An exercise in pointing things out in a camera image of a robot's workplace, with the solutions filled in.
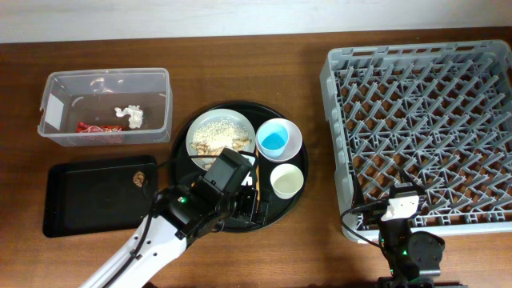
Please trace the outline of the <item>red snack wrapper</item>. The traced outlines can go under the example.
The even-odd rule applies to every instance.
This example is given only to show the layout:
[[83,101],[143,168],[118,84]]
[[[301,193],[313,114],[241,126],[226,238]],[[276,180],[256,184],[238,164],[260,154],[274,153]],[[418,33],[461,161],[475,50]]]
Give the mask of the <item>red snack wrapper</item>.
[[79,122],[76,128],[78,133],[113,133],[121,132],[124,130],[124,126],[97,126],[86,124],[84,122]]

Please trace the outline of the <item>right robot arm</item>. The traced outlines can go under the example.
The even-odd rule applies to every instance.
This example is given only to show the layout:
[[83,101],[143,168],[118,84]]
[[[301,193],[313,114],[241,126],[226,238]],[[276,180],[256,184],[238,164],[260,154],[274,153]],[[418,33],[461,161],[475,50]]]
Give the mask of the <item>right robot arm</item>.
[[426,200],[425,189],[400,170],[399,181],[384,198],[364,203],[358,182],[354,191],[354,212],[362,214],[364,224],[378,227],[377,246],[390,268],[390,276],[380,277],[377,286],[434,287],[434,278],[441,274],[445,242],[435,234],[413,232],[410,227],[410,220],[420,214]]

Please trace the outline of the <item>pile of peanut shells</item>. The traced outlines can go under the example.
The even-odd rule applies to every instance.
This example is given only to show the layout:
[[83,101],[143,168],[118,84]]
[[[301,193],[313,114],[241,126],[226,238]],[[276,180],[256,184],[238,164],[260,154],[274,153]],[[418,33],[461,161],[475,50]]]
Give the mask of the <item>pile of peanut shells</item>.
[[202,161],[200,165],[204,170],[208,170],[216,157],[224,151],[224,149],[231,149],[234,151],[252,152],[254,149],[251,147],[252,140],[248,137],[222,136],[201,140],[191,143],[191,147],[196,151],[196,155]]

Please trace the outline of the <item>brown walnut piece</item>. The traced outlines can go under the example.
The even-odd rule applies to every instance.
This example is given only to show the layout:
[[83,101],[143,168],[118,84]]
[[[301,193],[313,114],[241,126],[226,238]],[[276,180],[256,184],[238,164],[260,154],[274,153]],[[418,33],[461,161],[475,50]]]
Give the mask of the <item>brown walnut piece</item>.
[[133,176],[133,183],[139,188],[145,187],[147,185],[146,175],[141,171],[137,171]]

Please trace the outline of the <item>grey plate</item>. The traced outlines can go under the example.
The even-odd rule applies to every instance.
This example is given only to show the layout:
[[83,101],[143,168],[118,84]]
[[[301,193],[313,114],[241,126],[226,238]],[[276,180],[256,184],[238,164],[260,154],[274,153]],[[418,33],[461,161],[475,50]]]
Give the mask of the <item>grey plate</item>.
[[201,114],[199,117],[193,120],[188,131],[186,132],[186,150],[188,155],[196,155],[196,151],[191,147],[191,140],[196,129],[209,122],[217,122],[223,119],[230,120],[232,123],[238,124],[244,128],[247,131],[249,138],[253,142],[251,147],[255,150],[255,131],[248,118],[235,110],[213,109]]

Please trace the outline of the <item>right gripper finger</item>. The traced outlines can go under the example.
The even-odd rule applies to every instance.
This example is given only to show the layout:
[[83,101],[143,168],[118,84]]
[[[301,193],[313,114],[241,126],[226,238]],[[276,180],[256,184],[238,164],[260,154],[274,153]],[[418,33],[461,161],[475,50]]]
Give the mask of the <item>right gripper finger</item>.
[[400,169],[399,176],[401,179],[401,184],[403,184],[405,188],[415,191],[419,196],[426,196],[425,189],[417,184],[404,169]]
[[352,199],[352,207],[355,208],[355,207],[364,205],[365,198],[364,198],[364,194],[362,192],[362,188],[361,188],[361,185],[359,183],[359,180],[358,180],[358,177],[356,176],[356,174],[352,174],[352,179],[353,179],[353,190],[354,190],[353,199]]

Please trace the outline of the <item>white tissue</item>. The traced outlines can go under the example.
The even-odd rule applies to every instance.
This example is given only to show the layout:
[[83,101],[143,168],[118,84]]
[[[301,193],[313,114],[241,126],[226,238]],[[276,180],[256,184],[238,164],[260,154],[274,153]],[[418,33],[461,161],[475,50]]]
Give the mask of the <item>white tissue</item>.
[[138,129],[142,126],[144,113],[140,109],[140,106],[128,105],[128,107],[123,109],[115,107],[114,111],[118,118],[123,118],[127,115],[129,116],[129,128]]

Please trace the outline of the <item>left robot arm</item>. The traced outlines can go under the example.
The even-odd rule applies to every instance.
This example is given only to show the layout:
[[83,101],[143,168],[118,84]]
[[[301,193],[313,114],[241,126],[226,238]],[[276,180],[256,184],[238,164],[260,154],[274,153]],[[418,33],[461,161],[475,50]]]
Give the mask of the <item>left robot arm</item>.
[[225,148],[191,186],[154,194],[147,216],[131,238],[83,287],[142,287],[196,240],[224,229],[229,219],[257,213],[255,153]]

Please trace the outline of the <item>pile of white rice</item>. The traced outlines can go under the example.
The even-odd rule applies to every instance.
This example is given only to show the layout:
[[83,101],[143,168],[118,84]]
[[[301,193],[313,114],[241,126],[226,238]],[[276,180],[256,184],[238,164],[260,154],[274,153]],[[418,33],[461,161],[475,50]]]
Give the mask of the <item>pile of white rice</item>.
[[191,145],[209,150],[221,147],[242,150],[251,142],[252,140],[244,128],[230,120],[223,119],[217,122],[209,122],[197,128],[193,133]]

